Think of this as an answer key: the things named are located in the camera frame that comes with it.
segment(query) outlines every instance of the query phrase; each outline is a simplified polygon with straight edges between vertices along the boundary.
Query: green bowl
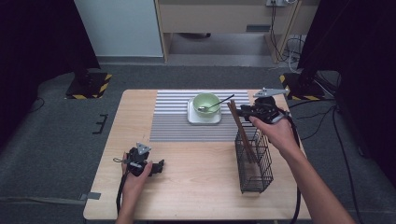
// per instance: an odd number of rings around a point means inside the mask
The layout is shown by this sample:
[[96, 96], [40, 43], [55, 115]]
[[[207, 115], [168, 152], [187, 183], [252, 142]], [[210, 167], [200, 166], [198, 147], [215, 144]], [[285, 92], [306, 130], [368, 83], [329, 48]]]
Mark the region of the green bowl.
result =
[[[202, 92], [194, 97], [192, 100], [192, 106], [199, 116], [210, 117], [219, 111], [220, 105], [215, 105], [218, 102], [220, 102], [220, 99], [217, 95], [211, 92]], [[198, 110], [198, 107], [200, 106], [212, 107], [208, 108], [207, 111], [201, 111]]]

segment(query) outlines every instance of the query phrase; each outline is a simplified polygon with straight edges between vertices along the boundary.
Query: striped mat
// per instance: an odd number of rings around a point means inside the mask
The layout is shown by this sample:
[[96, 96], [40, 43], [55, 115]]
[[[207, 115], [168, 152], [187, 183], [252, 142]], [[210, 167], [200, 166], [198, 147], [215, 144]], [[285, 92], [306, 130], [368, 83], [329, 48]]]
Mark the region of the striped mat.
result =
[[210, 125], [191, 124], [188, 121], [188, 101], [201, 92], [212, 92], [220, 100], [235, 94], [236, 106], [249, 105], [248, 92], [241, 90], [158, 91], [151, 126], [151, 142], [230, 142], [238, 128], [224, 102], [221, 121]]

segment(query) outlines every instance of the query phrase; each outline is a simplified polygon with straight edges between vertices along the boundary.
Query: wire basket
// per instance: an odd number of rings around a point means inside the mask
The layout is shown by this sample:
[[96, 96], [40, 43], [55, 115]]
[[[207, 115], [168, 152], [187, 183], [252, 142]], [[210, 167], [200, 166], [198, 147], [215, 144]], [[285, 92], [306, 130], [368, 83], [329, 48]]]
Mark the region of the wire basket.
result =
[[235, 138], [236, 160], [242, 193], [262, 193], [274, 180], [267, 137], [251, 123], [243, 124], [250, 146], [244, 146], [240, 132]]

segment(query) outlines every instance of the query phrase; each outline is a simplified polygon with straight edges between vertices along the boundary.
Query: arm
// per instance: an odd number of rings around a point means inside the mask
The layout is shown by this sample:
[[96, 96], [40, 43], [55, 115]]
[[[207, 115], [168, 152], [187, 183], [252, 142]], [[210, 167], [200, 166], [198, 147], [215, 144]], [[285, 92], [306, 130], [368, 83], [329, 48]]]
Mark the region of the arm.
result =
[[272, 125], [254, 117], [249, 119], [267, 135], [288, 163], [315, 223], [355, 223], [297, 146], [286, 119]]
[[[150, 161], [145, 170], [140, 176], [128, 174], [122, 190], [122, 204], [120, 207], [119, 216], [117, 217], [117, 224], [133, 224], [134, 223], [134, 210], [136, 208], [137, 200], [146, 183], [146, 179], [151, 172], [152, 162]], [[126, 164], [122, 164], [122, 173], [125, 174]]]

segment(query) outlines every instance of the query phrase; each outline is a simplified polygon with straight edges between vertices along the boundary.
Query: tripod base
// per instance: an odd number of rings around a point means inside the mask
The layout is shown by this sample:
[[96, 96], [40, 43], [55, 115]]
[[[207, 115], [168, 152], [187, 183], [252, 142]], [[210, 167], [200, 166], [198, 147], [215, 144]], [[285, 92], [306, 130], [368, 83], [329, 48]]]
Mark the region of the tripod base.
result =
[[90, 73], [91, 83], [83, 85], [75, 77], [66, 92], [66, 99], [101, 98], [105, 93], [111, 75], [108, 73]]
[[300, 74], [285, 73], [280, 76], [283, 88], [289, 90], [287, 94], [288, 100], [322, 100], [324, 99], [324, 92], [322, 88], [313, 82], [308, 90], [303, 91], [298, 83]]

